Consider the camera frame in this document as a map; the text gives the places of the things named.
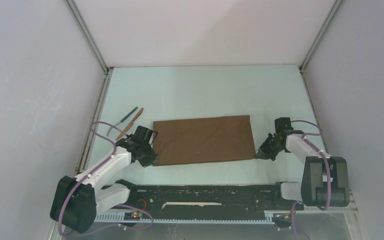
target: brown towel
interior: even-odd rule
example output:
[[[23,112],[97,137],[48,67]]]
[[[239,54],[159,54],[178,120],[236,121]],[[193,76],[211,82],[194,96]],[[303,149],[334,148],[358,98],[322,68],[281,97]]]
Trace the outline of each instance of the brown towel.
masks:
[[[253,159],[250,116],[154,121],[156,166]]]

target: white panel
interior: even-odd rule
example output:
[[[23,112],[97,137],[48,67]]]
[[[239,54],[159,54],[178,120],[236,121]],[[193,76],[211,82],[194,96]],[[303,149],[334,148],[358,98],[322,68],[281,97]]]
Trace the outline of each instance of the white panel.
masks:
[[[64,1],[0,0],[0,240],[42,240],[103,72]]]
[[[369,237],[384,239],[384,1],[346,0],[306,75]]]
[[[77,0],[112,67],[300,64],[334,0]]]
[[[295,221],[297,227],[305,231],[312,240],[350,240],[343,214],[297,214]],[[158,222],[166,224],[154,224],[144,231],[125,231],[122,227],[109,227],[97,234],[82,238],[72,236],[65,240],[295,240],[294,231],[277,231],[271,224],[255,224],[256,222],[246,224],[229,224],[232,222],[212,224],[205,221],[195,222],[200,224],[170,224],[169,222],[172,222],[170,220]],[[147,224],[139,223],[135,227],[144,227]],[[107,222],[96,222],[90,231],[107,225]],[[302,234],[298,236],[300,240],[307,240]]]

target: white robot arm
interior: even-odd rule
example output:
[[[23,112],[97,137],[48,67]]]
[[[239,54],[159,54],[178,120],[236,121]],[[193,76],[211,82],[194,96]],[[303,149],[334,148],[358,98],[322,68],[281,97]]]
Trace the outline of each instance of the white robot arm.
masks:
[[[289,117],[276,119],[274,125],[276,133],[268,134],[255,158],[274,161],[279,152],[285,151],[294,154],[304,164],[302,182],[280,184],[282,198],[303,202],[307,206],[325,206],[329,202],[331,207],[346,207],[350,202],[350,190],[345,159],[317,149],[306,140],[303,131],[294,130]],[[326,158],[328,167],[325,166],[323,157]],[[329,169],[330,179],[324,179],[327,175],[326,169]]]
[[[53,199],[50,217],[58,221],[60,213],[62,224],[84,233],[90,228],[97,215],[125,203],[130,190],[119,183],[102,189],[103,186],[130,163],[138,161],[143,167],[157,162],[158,155],[151,147],[152,130],[138,126],[135,133],[115,143],[115,153],[111,151],[106,157],[88,170],[75,177],[65,176],[58,182]],[[70,197],[62,211],[64,202]]]

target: metal frame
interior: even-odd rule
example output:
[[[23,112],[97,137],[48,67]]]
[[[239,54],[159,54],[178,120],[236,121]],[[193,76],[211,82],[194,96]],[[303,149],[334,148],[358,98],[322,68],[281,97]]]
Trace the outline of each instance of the metal frame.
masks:
[[[75,23],[77,24],[81,34],[83,34],[84,39],[86,40],[87,45],[89,45],[90,49],[92,50],[93,54],[95,55],[96,60],[99,62],[99,65],[101,66],[102,70],[105,73],[108,73],[108,66],[105,63],[104,58],[102,57],[101,52],[99,51],[99,48],[97,44],[95,43],[94,38],[92,37],[91,32],[88,29],[88,26],[85,23],[85,20],[83,19],[82,15],[80,14],[79,8],[77,7],[74,0],[64,0],[65,4],[67,5],[68,10],[70,11],[71,15],[74,18]]]
[[[314,104],[313,104],[313,100],[312,100],[311,95],[310,95],[309,86],[307,85],[304,72],[301,72],[301,79],[302,79],[302,83],[304,84],[305,92],[307,93],[307,98],[308,98],[308,101],[309,101],[310,106],[311,106],[312,114],[314,115],[315,123],[317,125],[321,126],[319,118],[317,117],[317,113],[316,113],[316,109],[315,109]],[[326,151],[326,153],[329,153],[329,149],[328,149],[328,146],[326,145],[326,141],[325,141],[325,137],[323,135],[323,132],[320,133],[320,137],[321,137],[321,142],[323,143],[324,150]]]
[[[346,227],[351,240],[368,240],[367,232],[363,226],[362,218],[357,213],[344,213]]]
[[[90,119],[90,124],[95,121],[98,121],[101,118],[102,110],[104,108],[105,98],[108,92],[108,87],[110,86],[111,77],[113,76],[113,70],[114,68],[111,67],[108,71],[108,74],[105,75],[105,79],[102,81],[102,84],[99,90],[98,99],[96,100],[95,108],[93,111],[93,115],[92,115],[92,118]],[[83,142],[83,150],[77,161],[77,164],[74,170],[74,175],[77,175],[81,173],[83,170],[87,169],[86,163],[88,162],[89,157],[91,155],[91,150],[92,150],[94,141],[95,141],[95,136],[88,128],[86,137]]]
[[[299,67],[301,72],[303,72],[306,69],[307,65],[309,64],[309,62],[310,62],[311,58],[313,57],[317,47],[319,46],[320,42],[323,40],[323,37],[328,32],[328,29],[331,26],[332,21],[336,17],[336,15],[337,15],[340,7],[342,6],[343,2],[344,2],[344,0],[335,0],[332,8],[330,9],[329,13],[326,16],[326,19],[323,22],[323,25],[321,25],[321,28],[318,31],[317,36],[315,37],[310,49],[308,50],[307,55],[305,56],[304,60],[301,63],[301,66]]]

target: table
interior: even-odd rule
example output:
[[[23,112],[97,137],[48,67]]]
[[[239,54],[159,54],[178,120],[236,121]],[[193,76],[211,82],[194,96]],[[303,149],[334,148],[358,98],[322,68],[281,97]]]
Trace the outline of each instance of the table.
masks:
[[[169,66],[114,68],[100,120],[118,123],[134,107],[144,108],[135,122],[147,128],[153,121],[250,115],[255,149],[268,133],[275,131],[274,120],[315,122],[308,95],[296,65],[247,66]],[[293,123],[304,132],[317,131],[305,123]],[[97,131],[106,134],[108,126]],[[119,132],[109,135],[115,139]],[[311,137],[324,149],[320,137]],[[111,145],[96,137],[88,166],[101,160]],[[248,185],[278,181],[300,182],[304,165],[292,154],[281,152],[275,161],[251,159],[143,168],[138,162],[117,173],[108,184],[124,179],[137,185]]]

